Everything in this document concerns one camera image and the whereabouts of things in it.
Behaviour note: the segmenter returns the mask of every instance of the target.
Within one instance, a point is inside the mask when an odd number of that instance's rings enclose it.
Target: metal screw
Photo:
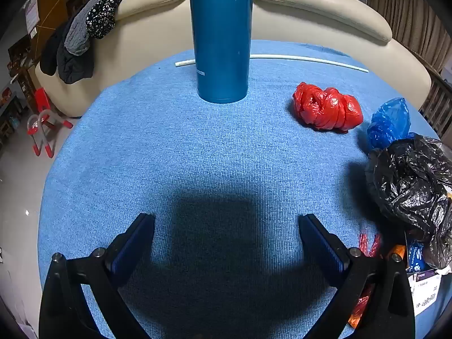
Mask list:
[[[62,259],[62,257],[63,257],[63,255],[61,255],[61,253],[55,252],[52,255],[52,261],[58,262],[58,261],[60,261]]]
[[[393,253],[391,255],[391,258],[395,261],[395,262],[400,262],[402,261],[402,258],[400,257],[400,255],[398,253]]]
[[[352,247],[350,250],[350,255],[357,258],[361,256],[361,250],[358,247]]]
[[[103,247],[96,248],[91,255],[95,258],[100,258],[105,253],[105,249]]]

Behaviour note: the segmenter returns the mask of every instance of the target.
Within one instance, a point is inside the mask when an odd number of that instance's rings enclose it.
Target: teal tumbler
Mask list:
[[[199,96],[232,103],[248,91],[253,0],[190,0]]]

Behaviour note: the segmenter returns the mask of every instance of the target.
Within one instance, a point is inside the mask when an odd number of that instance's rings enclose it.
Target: blue package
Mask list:
[[[423,244],[421,242],[413,242],[409,245],[407,273],[417,273],[429,268],[422,258],[422,249]]]
[[[411,121],[405,98],[394,98],[377,109],[368,128],[373,148],[385,149],[395,140],[408,138]]]

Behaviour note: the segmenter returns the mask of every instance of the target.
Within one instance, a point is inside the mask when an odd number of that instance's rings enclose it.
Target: blue gripper pad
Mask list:
[[[105,266],[110,271],[110,282],[114,286],[123,286],[129,280],[146,243],[154,238],[154,223],[154,216],[140,214],[127,231],[117,235],[108,247]]]
[[[339,289],[350,265],[347,248],[314,214],[300,216],[298,228],[304,247],[314,257],[329,285]]]

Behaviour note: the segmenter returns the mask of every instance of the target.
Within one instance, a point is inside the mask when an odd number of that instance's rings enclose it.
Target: blue tablecloth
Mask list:
[[[305,44],[254,41],[252,53],[363,67]],[[54,252],[86,256],[146,212],[156,215],[152,250],[120,293],[152,338],[301,338],[335,289],[304,254],[297,216],[315,213],[348,247],[360,228],[373,235],[381,216],[365,187],[366,129],[400,95],[372,72],[252,60],[247,97],[212,104],[197,95],[195,66],[174,65],[193,57],[180,53],[105,89],[79,121],[44,188],[41,282]],[[364,123],[348,134],[303,126],[291,111],[301,81],[355,96]],[[411,131],[436,136],[412,106],[410,114]]]

